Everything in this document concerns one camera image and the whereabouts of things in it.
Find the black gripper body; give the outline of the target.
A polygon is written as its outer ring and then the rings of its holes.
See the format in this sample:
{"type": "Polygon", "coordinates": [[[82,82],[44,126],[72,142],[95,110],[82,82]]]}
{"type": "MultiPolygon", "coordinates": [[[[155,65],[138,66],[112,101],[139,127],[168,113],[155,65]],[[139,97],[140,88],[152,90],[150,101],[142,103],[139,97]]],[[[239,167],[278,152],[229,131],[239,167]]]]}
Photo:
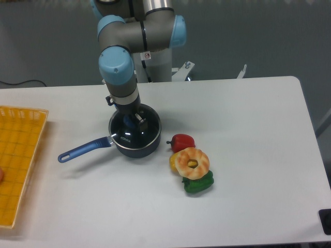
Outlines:
{"type": "Polygon", "coordinates": [[[109,106],[115,106],[116,110],[124,115],[134,115],[140,106],[140,96],[132,98],[116,98],[114,96],[107,96],[106,102],[109,106]]]}

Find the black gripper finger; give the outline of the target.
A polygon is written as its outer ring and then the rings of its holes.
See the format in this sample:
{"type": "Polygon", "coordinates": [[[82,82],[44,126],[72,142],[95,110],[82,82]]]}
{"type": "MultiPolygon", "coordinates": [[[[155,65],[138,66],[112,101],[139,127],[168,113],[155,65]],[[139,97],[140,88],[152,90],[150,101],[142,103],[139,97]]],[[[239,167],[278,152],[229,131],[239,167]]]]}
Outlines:
{"type": "Polygon", "coordinates": [[[135,113],[133,119],[139,132],[146,132],[148,130],[148,121],[146,118],[143,118],[139,113],[135,113]]]}

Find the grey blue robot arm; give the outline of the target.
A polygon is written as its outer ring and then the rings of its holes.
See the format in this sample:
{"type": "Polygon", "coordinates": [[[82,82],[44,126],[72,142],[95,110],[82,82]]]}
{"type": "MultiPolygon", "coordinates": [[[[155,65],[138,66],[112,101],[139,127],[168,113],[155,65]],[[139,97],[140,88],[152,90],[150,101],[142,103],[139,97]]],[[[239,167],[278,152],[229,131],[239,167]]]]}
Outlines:
{"type": "Polygon", "coordinates": [[[138,83],[172,79],[172,49],[186,43],[185,19],[172,1],[91,1],[98,18],[100,74],[123,125],[139,123],[138,83]]]}

